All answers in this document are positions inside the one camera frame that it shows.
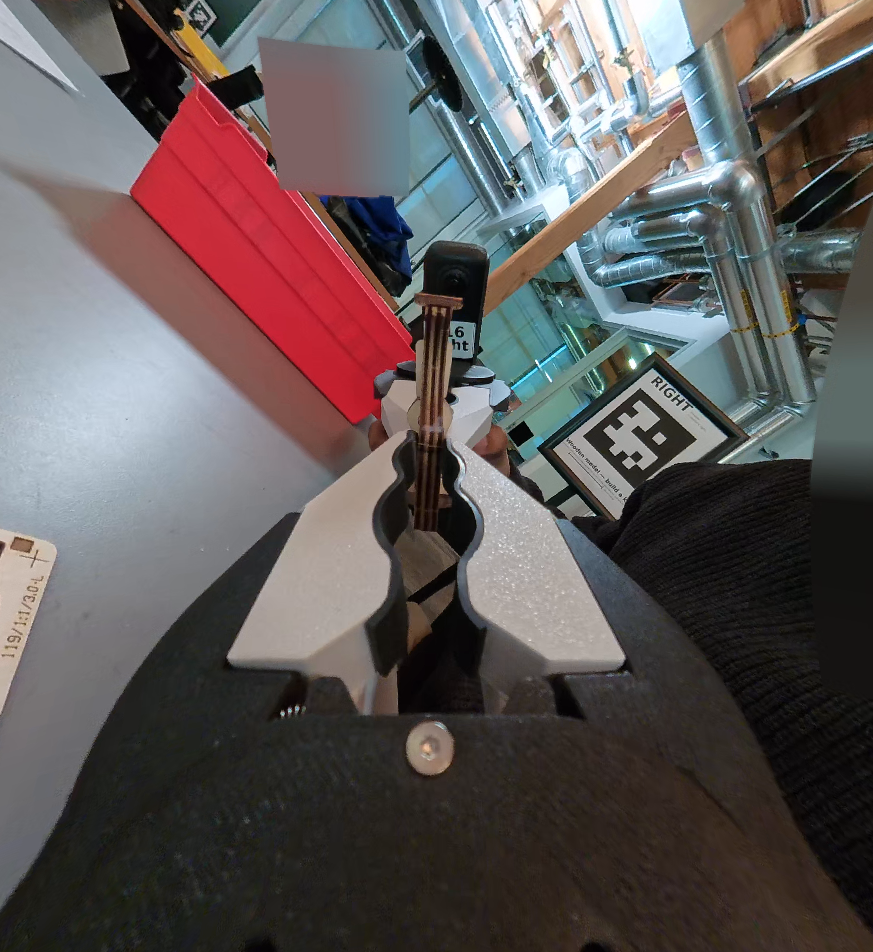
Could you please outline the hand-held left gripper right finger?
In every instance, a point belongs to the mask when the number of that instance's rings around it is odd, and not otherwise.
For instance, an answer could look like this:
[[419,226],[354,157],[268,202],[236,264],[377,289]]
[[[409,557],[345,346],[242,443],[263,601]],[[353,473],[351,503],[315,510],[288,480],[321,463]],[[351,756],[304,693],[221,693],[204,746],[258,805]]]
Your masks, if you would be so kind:
[[461,666],[500,713],[527,679],[620,673],[626,657],[561,523],[474,450],[449,440],[440,531],[459,555]]

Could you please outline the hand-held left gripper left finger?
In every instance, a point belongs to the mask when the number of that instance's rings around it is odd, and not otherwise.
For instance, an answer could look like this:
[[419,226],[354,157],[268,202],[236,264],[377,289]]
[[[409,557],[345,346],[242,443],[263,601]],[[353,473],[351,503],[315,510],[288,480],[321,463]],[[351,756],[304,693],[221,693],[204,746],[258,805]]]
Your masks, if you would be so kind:
[[359,713],[398,712],[408,607],[395,542],[417,445],[398,433],[301,511],[227,654],[234,668],[335,677]]

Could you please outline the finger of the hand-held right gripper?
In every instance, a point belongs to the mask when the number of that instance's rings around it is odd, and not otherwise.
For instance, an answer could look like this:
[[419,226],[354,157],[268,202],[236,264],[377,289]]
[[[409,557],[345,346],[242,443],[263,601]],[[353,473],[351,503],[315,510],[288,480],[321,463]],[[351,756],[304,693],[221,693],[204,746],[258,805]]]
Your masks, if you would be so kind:
[[493,379],[485,384],[466,384],[452,387],[448,406],[452,420],[448,439],[454,446],[477,446],[489,433],[493,416],[508,409],[511,388]]
[[374,378],[374,394],[380,403],[374,419],[374,446],[382,446],[395,433],[414,427],[408,414],[418,398],[417,382],[397,370],[387,370]]

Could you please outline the layered wooden model part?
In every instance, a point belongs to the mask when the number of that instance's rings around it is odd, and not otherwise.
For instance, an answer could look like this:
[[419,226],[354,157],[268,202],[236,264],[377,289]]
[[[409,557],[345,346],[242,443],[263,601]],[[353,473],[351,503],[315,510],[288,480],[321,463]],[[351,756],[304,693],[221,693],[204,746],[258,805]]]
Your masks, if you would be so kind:
[[452,421],[447,404],[453,362],[451,325],[462,299],[419,292],[423,336],[417,355],[417,466],[415,482],[415,529],[436,531],[441,486],[441,458],[446,431]]

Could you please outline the person's right hand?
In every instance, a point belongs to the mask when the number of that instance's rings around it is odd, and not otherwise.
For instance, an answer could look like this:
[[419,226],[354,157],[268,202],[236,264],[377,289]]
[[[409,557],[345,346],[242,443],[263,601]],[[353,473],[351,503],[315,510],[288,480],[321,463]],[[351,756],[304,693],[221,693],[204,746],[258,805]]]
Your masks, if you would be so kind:
[[514,470],[510,459],[509,437],[502,427],[492,424],[486,436],[473,447],[473,450],[503,476],[514,479],[514,472],[517,474],[517,470]]

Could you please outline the blue jacket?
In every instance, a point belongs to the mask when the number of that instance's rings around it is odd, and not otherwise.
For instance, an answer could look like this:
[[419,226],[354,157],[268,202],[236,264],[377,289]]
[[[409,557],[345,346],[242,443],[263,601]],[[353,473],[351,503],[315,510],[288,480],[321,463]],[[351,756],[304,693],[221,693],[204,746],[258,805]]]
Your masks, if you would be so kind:
[[391,196],[324,196],[324,207],[383,288],[400,297],[412,280],[409,242],[414,232]]

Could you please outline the wooden beam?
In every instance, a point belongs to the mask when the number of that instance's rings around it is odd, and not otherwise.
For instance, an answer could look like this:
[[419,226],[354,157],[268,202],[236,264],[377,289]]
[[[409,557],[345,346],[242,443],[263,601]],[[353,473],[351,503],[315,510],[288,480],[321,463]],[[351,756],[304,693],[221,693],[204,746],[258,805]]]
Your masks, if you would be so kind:
[[683,109],[490,274],[485,312],[496,309],[695,143],[690,116]]

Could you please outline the framed black-white marker sign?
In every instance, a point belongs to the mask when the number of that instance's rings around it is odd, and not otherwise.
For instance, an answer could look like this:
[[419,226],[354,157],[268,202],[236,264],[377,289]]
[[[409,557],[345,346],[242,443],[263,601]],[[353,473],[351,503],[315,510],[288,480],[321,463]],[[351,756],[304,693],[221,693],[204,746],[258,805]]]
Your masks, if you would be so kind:
[[745,430],[657,353],[538,446],[593,511],[617,519],[636,489],[670,466],[719,462]]

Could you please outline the red plastic bin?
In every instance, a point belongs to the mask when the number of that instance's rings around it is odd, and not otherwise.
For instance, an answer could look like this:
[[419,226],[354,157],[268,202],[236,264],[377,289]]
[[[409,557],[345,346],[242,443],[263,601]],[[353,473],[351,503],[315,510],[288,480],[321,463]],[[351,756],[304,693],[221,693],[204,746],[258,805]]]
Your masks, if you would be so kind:
[[131,188],[135,202],[349,421],[410,333],[264,146],[196,81]]

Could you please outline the silver ventilation ducts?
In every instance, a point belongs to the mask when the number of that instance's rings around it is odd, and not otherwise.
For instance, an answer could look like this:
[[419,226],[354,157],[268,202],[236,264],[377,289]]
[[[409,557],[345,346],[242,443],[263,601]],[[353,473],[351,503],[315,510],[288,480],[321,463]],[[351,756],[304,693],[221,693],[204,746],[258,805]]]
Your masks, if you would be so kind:
[[677,71],[703,167],[634,192],[615,209],[603,246],[617,253],[675,239],[700,245],[748,389],[729,412],[746,440],[720,458],[735,462],[799,423],[815,400],[788,273],[850,273],[862,232],[779,242],[724,32],[718,30]]

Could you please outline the white printed paper sheet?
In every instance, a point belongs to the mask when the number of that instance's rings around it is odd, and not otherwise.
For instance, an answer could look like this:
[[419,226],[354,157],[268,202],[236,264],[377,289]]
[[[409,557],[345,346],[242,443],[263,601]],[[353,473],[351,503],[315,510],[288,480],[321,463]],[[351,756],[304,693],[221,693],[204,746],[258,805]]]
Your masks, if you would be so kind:
[[79,92],[78,87],[3,1],[0,1],[0,41],[20,58],[56,81],[63,89]]

